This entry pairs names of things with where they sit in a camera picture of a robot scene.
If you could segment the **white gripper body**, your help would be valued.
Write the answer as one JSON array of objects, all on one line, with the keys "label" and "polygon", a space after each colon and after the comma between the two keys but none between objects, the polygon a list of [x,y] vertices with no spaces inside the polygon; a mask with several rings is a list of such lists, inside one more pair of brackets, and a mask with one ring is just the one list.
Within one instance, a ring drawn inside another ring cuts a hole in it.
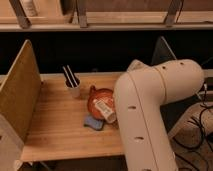
[{"label": "white gripper body", "polygon": [[115,107],[112,99],[95,99],[94,107],[97,119],[104,119],[109,124],[116,121]]}]

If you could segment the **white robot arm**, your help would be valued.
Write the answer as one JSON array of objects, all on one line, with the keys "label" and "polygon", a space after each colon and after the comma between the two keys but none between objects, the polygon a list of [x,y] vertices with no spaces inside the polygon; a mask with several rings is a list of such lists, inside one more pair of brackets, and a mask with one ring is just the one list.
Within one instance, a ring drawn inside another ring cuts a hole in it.
[{"label": "white robot arm", "polygon": [[160,106],[195,95],[203,82],[193,60],[155,66],[134,60],[115,83],[115,108],[94,102],[106,119],[117,117],[128,171],[178,171]]}]

